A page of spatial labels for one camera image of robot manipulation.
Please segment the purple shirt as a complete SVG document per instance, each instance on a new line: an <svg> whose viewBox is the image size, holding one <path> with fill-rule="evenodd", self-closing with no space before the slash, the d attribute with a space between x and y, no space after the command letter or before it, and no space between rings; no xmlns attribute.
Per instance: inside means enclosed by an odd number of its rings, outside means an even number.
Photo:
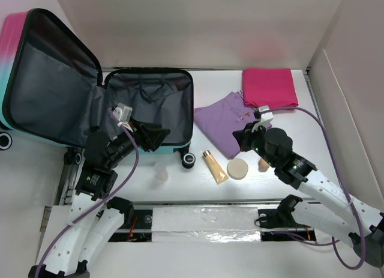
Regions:
<svg viewBox="0 0 384 278"><path fill-rule="evenodd" d="M220 153L231 160L240 153L233 132L255 122L254 109L245 105L242 91L230 92L209 106L195 108L194 122Z"/></svg>

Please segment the beige makeup sponge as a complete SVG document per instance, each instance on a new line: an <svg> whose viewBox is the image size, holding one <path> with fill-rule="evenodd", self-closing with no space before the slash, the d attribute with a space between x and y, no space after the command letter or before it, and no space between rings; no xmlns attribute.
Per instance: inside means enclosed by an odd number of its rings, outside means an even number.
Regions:
<svg viewBox="0 0 384 278"><path fill-rule="evenodd" d="M264 159L260 159L258 162L258 170L259 172L266 172L269 169L269 164Z"/></svg>

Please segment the round beige powder puff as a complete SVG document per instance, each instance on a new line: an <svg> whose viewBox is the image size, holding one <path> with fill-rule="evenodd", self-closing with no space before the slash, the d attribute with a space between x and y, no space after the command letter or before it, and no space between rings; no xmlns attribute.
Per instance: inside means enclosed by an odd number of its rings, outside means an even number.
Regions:
<svg viewBox="0 0 384 278"><path fill-rule="evenodd" d="M228 162L227 173L235 180L241 180L248 174L248 164L243 159L235 158Z"/></svg>

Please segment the beige cosmetic tube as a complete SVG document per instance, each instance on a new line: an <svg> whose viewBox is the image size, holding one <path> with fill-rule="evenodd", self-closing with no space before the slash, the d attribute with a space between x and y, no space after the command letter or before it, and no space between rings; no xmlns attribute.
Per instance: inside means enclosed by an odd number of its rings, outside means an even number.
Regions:
<svg viewBox="0 0 384 278"><path fill-rule="evenodd" d="M211 171L212 176L217 184L221 184L229 179L223 168L218 164L215 157L210 151L206 150L203 152L203 158Z"/></svg>

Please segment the pink cloth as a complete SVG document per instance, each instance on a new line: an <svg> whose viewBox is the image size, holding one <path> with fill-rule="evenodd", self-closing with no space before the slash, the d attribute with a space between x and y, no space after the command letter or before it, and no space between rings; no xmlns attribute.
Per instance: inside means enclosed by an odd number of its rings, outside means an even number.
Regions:
<svg viewBox="0 0 384 278"><path fill-rule="evenodd" d="M242 71L242 91L248 107L270 109L298 106L292 72L288 68L248 68Z"/></svg>

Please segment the pink and teal suitcase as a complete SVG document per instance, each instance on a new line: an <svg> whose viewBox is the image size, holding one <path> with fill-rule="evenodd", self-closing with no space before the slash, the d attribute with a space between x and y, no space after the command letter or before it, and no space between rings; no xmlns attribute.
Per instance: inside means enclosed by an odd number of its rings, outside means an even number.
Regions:
<svg viewBox="0 0 384 278"><path fill-rule="evenodd" d="M194 166L194 82L179 68L120 68L103 74L96 56L51 11L9 14L1 27L1 126L46 142L83 148L88 136L121 129L108 110L132 108L136 121L170 131L159 153Z"/></svg>

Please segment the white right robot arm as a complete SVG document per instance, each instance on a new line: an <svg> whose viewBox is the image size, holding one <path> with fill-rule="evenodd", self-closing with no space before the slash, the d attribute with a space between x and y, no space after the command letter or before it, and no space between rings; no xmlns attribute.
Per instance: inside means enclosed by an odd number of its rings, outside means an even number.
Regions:
<svg viewBox="0 0 384 278"><path fill-rule="evenodd" d="M289 195L278 207L280 219L293 219L325 232L347 244L364 262L383 267L383 211L354 196L346 197L316 166L293 151L293 141L280 128L255 128L252 123L233 132L241 151L255 151L275 176L322 204L317 210L301 198Z"/></svg>

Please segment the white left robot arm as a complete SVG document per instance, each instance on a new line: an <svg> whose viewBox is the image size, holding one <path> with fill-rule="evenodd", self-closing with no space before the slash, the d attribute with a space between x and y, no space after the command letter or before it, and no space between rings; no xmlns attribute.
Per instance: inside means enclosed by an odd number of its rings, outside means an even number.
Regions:
<svg viewBox="0 0 384 278"><path fill-rule="evenodd" d="M134 119L118 126L123 132L114 139L103 131L88 136L66 225L31 267L29 277L89 277L111 236L133 218L132 202L116 196L114 168L130 153L157 150L170 130Z"/></svg>

